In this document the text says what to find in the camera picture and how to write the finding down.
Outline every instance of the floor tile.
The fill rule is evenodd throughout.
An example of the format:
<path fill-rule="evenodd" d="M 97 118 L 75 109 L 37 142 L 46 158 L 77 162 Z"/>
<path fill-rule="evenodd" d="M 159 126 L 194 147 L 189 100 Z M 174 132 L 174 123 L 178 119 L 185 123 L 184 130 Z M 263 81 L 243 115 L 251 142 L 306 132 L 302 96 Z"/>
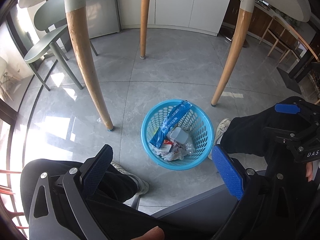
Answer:
<path fill-rule="evenodd" d="M 216 127 L 221 119 L 237 116 L 232 97 L 223 97 L 219 106 L 210 100 L 214 87 L 167 82 L 130 82 L 124 114 L 120 164 L 150 183 L 150 192 L 140 200 L 145 206 L 170 206 L 222 184 L 211 160 L 206 159 L 187 171 L 172 171 L 155 164 L 144 152 L 140 130 L 147 112 L 157 103 L 170 99 L 189 100 L 202 108 Z"/>
<path fill-rule="evenodd" d="M 84 162 L 104 144 L 119 161 L 120 140 L 128 82 L 104 82 L 100 87 L 115 126 L 113 132 L 100 122 L 86 88 L 75 85 L 43 90 L 27 138 L 26 163 L 37 158 Z"/>
<path fill-rule="evenodd" d="M 148 215 L 152 215 L 160 210 L 163 210 L 166 207 L 155 207 L 155 206 L 140 206 L 138 207 L 138 210 L 146 213 Z"/>
<path fill-rule="evenodd" d="M 49 70 L 51 69 L 55 60 L 56 60 L 56 57 L 52 56 L 52 57 L 44 59 L 43 62 L 41 63 L 41 65 L 38 69 L 38 73 L 42 77 L 43 80 L 47 76 L 47 74 L 48 74 Z M 28 89 L 39 88 L 39 87 L 41 87 L 41 85 L 42 85 L 42 83 L 40 82 L 40 80 L 36 76 L 34 76 Z"/>
<path fill-rule="evenodd" d="M 92 54 L 99 82 L 129 81 L 139 45 L 138 29 L 124 30 L 91 39 L 98 56 Z M 73 50 L 66 53 L 67 64 L 80 83 L 84 83 Z M 74 84 L 58 63 L 47 81 L 49 87 Z"/>
<path fill-rule="evenodd" d="M 267 163 L 264 157 L 246 154 L 245 159 L 246 159 L 245 168 L 252 168 L 255 171 L 264 171 L 267 168 Z"/>
<path fill-rule="evenodd" d="M 290 59 L 278 64 L 278 51 L 267 57 L 270 46 L 258 45 L 256 39 L 247 36 L 249 47 L 242 49 L 227 87 L 212 107 L 210 101 L 231 43 L 221 36 L 169 29 L 148 29 L 147 37 L 145 60 L 140 59 L 139 29 L 92 39 L 99 54 L 93 55 L 93 60 L 115 125 L 113 132 L 108 132 L 98 121 L 99 114 L 87 89 L 79 90 L 60 64 L 56 65 L 47 81 L 52 89 L 42 90 L 32 118 L 26 163 L 36 158 L 83 162 L 107 143 L 113 147 L 116 162 L 150 183 L 149 193 L 141 197 L 139 210 L 152 214 L 223 183 L 208 158 L 193 169 L 172 171 L 148 157 L 141 144 L 140 131 L 144 117 L 154 105 L 172 98 L 189 100 L 206 112 L 216 129 L 224 118 L 256 114 L 296 93 L 285 87 L 276 70 L 277 66 L 287 70 Z M 68 65 L 83 83 L 73 51 L 67 56 Z M 54 60 L 55 57 L 46 59 L 40 67 L 43 78 Z M 313 95 L 305 89 L 305 83 L 308 79 L 301 83 L 303 91 Z M 14 140 L 24 140 L 40 86 L 34 78 L 20 108 Z M 23 143 L 12 147 L 17 158 L 22 155 L 21 145 Z M 245 168 L 266 168 L 263 157 L 243 153 L 230 156 Z"/>
<path fill-rule="evenodd" d="M 222 66 L 207 35 L 148 29 L 146 58 L 138 50 L 131 81 L 217 85 Z"/>
<path fill-rule="evenodd" d="M 12 170 L 22 170 L 22 161 L 17 162 L 16 160 L 22 160 L 27 124 L 38 92 L 38 88 L 27 90 L 21 103 L 11 143 L 10 168 Z"/>
<path fill-rule="evenodd" d="M 215 51 L 221 61 L 222 66 L 228 57 L 230 49 L 229 41 L 226 41 L 222 36 L 210 36 Z M 281 97 L 289 97 L 298 95 L 297 93 L 286 88 L 278 70 L 288 68 L 291 65 L 292 59 L 286 63 L 279 64 L 281 53 L 277 50 L 272 51 L 267 57 L 270 46 L 265 43 L 258 44 L 258 40 L 248 36 L 246 40 L 249 43 L 247 48 L 242 48 L 236 66 L 231 74 L 228 84 L 231 88 L 250 90 L 255 92 L 277 95 Z"/>
<path fill-rule="evenodd" d="M 240 117 L 260 113 L 285 99 L 253 91 L 231 90 L 237 95 L 235 102 Z"/>

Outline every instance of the blue plastic basket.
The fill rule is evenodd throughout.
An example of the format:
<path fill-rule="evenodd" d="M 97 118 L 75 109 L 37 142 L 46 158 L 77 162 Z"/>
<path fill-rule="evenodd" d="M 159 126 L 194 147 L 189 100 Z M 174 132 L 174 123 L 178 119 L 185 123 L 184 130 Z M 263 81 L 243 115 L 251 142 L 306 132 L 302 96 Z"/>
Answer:
<path fill-rule="evenodd" d="M 201 108 L 192 103 L 191 109 L 178 122 L 178 127 L 188 128 L 195 146 L 195 152 L 186 155 L 183 160 L 165 161 L 151 150 L 150 139 L 158 130 L 162 121 L 181 99 L 163 101 L 154 106 L 146 115 L 141 127 L 143 147 L 150 158 L 158 165 L 170 170 L 182 171 L 191 169 L 206 159 L 211 151 L 214 132 L 209 117 Z"/>

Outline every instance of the blue plastic bag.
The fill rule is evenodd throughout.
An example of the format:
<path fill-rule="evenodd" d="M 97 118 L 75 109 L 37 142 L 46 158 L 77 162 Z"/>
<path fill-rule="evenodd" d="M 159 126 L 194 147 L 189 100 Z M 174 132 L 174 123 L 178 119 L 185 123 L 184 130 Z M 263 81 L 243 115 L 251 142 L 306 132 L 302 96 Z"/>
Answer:
<path fill-rule="evenodd" d="M 188 101 L 182 100 L 180 104 L 172 108 L 171 112 L 163 120 L 161 126 L 158 128 L 156 134 L 150 140 L 150 143 L 157 147 L 161 147 L 167 133 L 177 124 L 180 119 L 189 111 L 192 107 Z"/>

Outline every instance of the black pants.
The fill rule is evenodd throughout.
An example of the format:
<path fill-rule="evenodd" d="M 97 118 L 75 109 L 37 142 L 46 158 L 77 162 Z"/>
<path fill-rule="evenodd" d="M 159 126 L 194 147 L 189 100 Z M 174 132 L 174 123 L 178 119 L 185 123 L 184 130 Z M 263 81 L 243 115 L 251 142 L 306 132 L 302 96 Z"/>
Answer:
<path fill-rule="evenodd" d="M 279 172 L 287 176 L 290 181 L 289 191 L 294 199 L 296 216 L 301 214 L 313 197 L 316 187 L 313 182 L 308 182 L 305 178 L 305 164 L 294 163 L 291 152 L 282 145 L 269 140 L 262 129 L 266 126 L 273 126 L 301 130 L 307 125 L 299 116 L 279 114 L 274 111 L 274 107 L 271 107 L 256 115 L 233 119 L 220 142 L 228 153 L 264 156 L 268 163 L 266 176 L 272 177 Z M 51 176 L 65 174 L 71 167 L 80 167 L 81 164 L 40 159 L 25 166 L 21 174 L 21 197 L 27 220 L 33 192 L 40 174 L 43 171 L 47 171 Z M 165 239 L 204 240 L 210 239 L 213 235 L 214 232 L 211 234 L 197 232 L 191 228 L 181 228 L 160 221 L 122 204 L 136 192 L 135 182 L 110 166 L 95 194 L 86 200 L 93 215 L 112 239 L 132 239 L 143 235 L 155 226 L 164 230 Z M 64 196 L 60 198 L 60 202 L 67 206 Z M 81 235 L 72 214 L 66 214 L 66 217 L 68 220 L 66 226 Z"/>

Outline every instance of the white plastic cup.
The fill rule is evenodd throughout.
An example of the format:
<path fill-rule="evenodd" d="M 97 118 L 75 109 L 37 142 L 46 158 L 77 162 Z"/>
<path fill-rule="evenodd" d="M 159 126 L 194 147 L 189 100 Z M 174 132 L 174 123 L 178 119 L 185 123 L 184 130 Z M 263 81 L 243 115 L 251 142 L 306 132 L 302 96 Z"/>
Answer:
<path fill-rule="evenodd" d="M 184 144 L 187 141 L 188 137 L 189 135 L 184 130 L 182 130 L 181 127 L 176 127 L 170 134 L 170 139 L 180 144 Z"/>

